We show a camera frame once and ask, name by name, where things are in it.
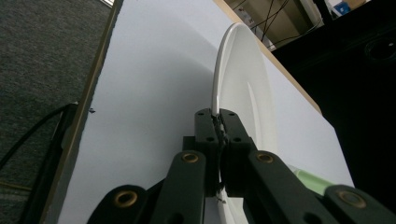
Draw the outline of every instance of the black mechanical arm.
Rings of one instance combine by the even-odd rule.
[[[238,116],[225,109],[218,117],[210,109],[195,113],[195,136],[183,138],[167,177],[148,190],[111,190],[88,223],[203,223],[205,197],[223,189],[244,198],[249,223],[396,223],[359,189],[335,185],[324,196],[307,189],[277,155],[257,150]]]

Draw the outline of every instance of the green object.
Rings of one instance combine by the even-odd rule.
[[[293,172],[308,189],[311,189],[320,195],[324,195],[324,190],[333,185],[333,183],[316,175],[312,175],[304,170],[296,169]]]

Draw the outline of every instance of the wire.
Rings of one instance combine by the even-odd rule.
[[[0,160],[0,170],[3,169],[4,165],[9,161],[9,159],[14,155],[14,153],[18,150],[18,148],[35,132],[39,127],[41,127],[47,120],[51,119],[57,114],[62,113],[66,109],[66,105],[58,108],[52,112],[50,112],[46,117],[40,120],[33,128],[29,130],[18,142],[7,152],[6,156]]]
[[[277,13],[275,14],[274,18],[271,20],[270,24],[268,25],[267,29],[264,30],[262,36],[265,36],[265,34],[267,34],[268,30],[270,29],[271,24],[274,22],[274,20],[276,19],[277,14],[280,12],[280,10],[282,10],[286,4],[289,2],[289,0],[285,0],[282,4],[282,6],[279,8],[279,10],[277,11]]]
[[[271,19],[271,18],[273,18],[274,16],[276,16],[277,13],[279,13],[279,11],[282,10],[282,9],[283,9],[283,7],[280,7],[278,11],[274,12],[274,14],[272,14],[271,16],[268,17],[268,20]],[[252,26],[252,27],[250,28],[250,30],[252,30],[252,29],[254,29],[254,28],[260,26],[261,24],[265,23],[266,21],[267,21],[267,20],[261,21],[261,22],[258,23],[257,25]]]
[[[323,19],[321,19],[315,26],[313,26],[309,30],[305,31],[305,33],[303,33],[302,35],[294,35],[294,36],[291,36],[291,37],[287,37],[287,38],[281,39],[279,41],[276,41],[274,44],[268,46],[267,48],[269,49],[272,46],[274,46],[275,44],[278,44],[278,43],[283,42],[283,41],[288,40],[288,39],[293,39],[293,38],[301,37],[303,35],[307,35],[307,34],[311,33],[312,31],[314,31],[314,29],[317,28],[322,21],[323,21]]]
[[[26,191],[31,191],[32,190],[29,187],[25,187],[25,186],[21,186],[21,185],[15,185],[15,184],[10,184],[10,183],[3,182],[3,181],[0,181],[0,186],[5,186],[5,187],[8,187],[8,188],[12,188],[12,189],[22,189],[22,190],[26,190]]]
[[[233,10],[235,10],[236,8],[238,8],[239,6],[241,6],[242,4],[244,4],[244,2],[246,2],[247,0],[242,1],[241,3],[238,4],[238,6],[234,7]]]
[[[268,13],[267,13],[267,18],[265,19],[264,32],[262,32],[262,41],[264,40],[265,28],[267,27],[267,21],[268,21],[268,17],[270,16],[270,12],[271,12],[273,3],[274,3],[274,0],[271,0],[271,5],[270,5],[270,8],[268,9]]]

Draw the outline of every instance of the wooden edge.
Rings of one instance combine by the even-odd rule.
[[[216,5],[233,21],[242,22],[242,20],[233,12],[233,10],[224,2],[224,0],[213,0]],[[291,76],[286,68],[277,60],[277,58],[264,46],[256,36],[257,43],[259,44],[262,53],[270,60],[275,67],[286,77],[286,79],[303,95],[303,97],[321,114],[320,108],[317,103],[308,95],[303,87]]]
[[[49,196],[41,214],[40,223],[57,223],[58,217],[61,214],[68,183],[72,177],[76,164],[82,131],[88,117],[93,93],[105,61],[111,33],[117,20],[117,15],[120,12],[122,2],[123,0],[115,1],[107,19],[106,27],[102,34],[95,58],[92,62],[91,71],[87,77],[82,97],[78,102],[76,115],[70,130],[68,131],[69,135],[65,137],[67,139],[64,139],[66,140],[66,146],[58,164],[55,177],[52,181]]]

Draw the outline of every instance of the white plate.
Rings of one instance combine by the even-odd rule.
[[[212,115],[232,110],[258,150],[276,153],[276,126],[270,86],[256,37],[244,23],[226,31],[216,61]]]

